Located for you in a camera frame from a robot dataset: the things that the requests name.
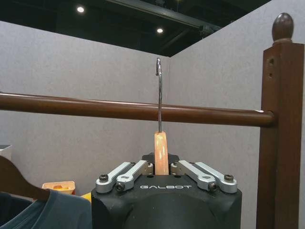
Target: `silver metal link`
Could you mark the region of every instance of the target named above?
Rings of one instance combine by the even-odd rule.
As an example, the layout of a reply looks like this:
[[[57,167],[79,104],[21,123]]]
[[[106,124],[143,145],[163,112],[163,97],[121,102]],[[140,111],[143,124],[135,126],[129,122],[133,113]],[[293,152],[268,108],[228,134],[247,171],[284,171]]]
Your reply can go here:
[[[176,163],[171,163],[171,175],[176,175],[177,174],[177,164]]]
[[[132,164],[130,162],[123,162],[108,174],[108,181],[101,182],[100,179],[97,179],[95,182],[96,191],[98,193],[110,192],[113,189],[117,176],[124,174],[131,169],[131,167]]]
[[[217,181],[217,185],[219,186],[221,191],[226,192],[226,193],[237,192],[237,181],[235,179],[233,179],[232,181],[225,180],[224,174],[216,171],[215,169],[209,167],[208,165],[206,165],[202,162],[196,162],[194,164],[194,166],[197,169],[215,177],[215,179]]]
[[[148,175],[153,172],[153,165],[149,164],[145,160],[140,160],[137,164],[135,164],[130,170],[126,173],[119,175],[116,178],[116,184],[120,185],[120,191],[126,191],[128,189],[133,188],[135,180],[140,175]]]
[[[211,185],[215,186],[216,184],[216,180],[213,176],[202,172],[187,161],[180,160],[177,162],[176,166],[175,172],[177,175],[188,175],[197,182],[197,186],[201,189],[210,191]]]

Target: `ceiling light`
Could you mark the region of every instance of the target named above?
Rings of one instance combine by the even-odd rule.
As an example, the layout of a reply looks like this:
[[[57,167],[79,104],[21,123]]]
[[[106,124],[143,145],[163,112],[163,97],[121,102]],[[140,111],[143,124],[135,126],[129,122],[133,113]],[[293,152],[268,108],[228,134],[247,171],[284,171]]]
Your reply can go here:
[[[157,29],[157,33],[163,33],[163,29],[162,28],[158,28]]]
[[[85,9],[84,9],[84,7],[79,6],[79,7],[77,8],[77,11],[78,11],[79,13],[84,13]]]

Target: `hex bolt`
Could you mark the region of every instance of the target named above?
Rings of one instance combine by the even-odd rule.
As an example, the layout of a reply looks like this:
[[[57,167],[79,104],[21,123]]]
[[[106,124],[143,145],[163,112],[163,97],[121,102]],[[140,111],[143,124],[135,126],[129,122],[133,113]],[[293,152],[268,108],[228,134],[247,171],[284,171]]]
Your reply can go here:
[[[217,190],[217,184],[216,183],[210,183],[208,185],[209,191],[215,192]]]
[[[124,189],[125,189],[125,184],[123,184],[123,183],[116,183],[115,190],[117,190],[117,192],[123,192]]]
[[[107,174],[100,175],[100,182],[105,183],[107,181],[108,181],[108,175]]]
[[[233,180],[234,180],[234,177],[233,177],[232,175],[230,175],[230,174],[226,174],[226,175],[224,176],[224,179],[225,179],[226,181],[233,181]]]

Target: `yellow object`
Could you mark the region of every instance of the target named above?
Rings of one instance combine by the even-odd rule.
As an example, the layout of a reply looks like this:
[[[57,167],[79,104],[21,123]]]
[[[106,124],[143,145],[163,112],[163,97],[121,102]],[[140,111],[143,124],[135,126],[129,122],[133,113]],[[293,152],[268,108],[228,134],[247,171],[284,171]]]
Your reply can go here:
[[[42,185],[44,189],[53,189],[66,194],[75,194],[75,183],[74,181],[62,181],[62,182],[51,182],[44,183]]]
[[[84,194],[84,195],[82,195],[81,197],[83,197],[83,198],[89,200],[90,203],[91,203],[91,192],[89,192],[89,193],[87,193],[87,194]]]

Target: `ceiling beam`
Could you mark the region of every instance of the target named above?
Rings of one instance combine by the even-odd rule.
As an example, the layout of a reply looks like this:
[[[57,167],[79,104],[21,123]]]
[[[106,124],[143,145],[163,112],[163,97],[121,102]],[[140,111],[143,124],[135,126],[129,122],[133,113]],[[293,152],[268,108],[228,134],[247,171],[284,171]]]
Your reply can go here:
[[[140,1],[140,0],[105,0],[108,2],[116,3],[128,8],[136,9],[145,13],[153,14],[158,17],[166,18],[190,27],[199,28],[200,26],[206,25],[211,27],[213,30],[217,31],[220,30],[221,27],[210,24],[208,22],[192,18],[189,16],[186,16],[181,13],[177,13],[172,10],[168,10],[166,8],[152,5],[150,3]]]
[[[190,31],[190,29],[186,29],[182,32],[180,32],[179,34],[177,34],[176,36],[174,36],[172,39],[170,39],[167,43],[165,43],[163,46],[161,46],[157,52],[161,52],[164,49],[168,48],[169,46],[171,46],[173,43],[175,43],[177,40],[179,40],[180,38],[182,38],[183,36],[185,36],[188,32]]]

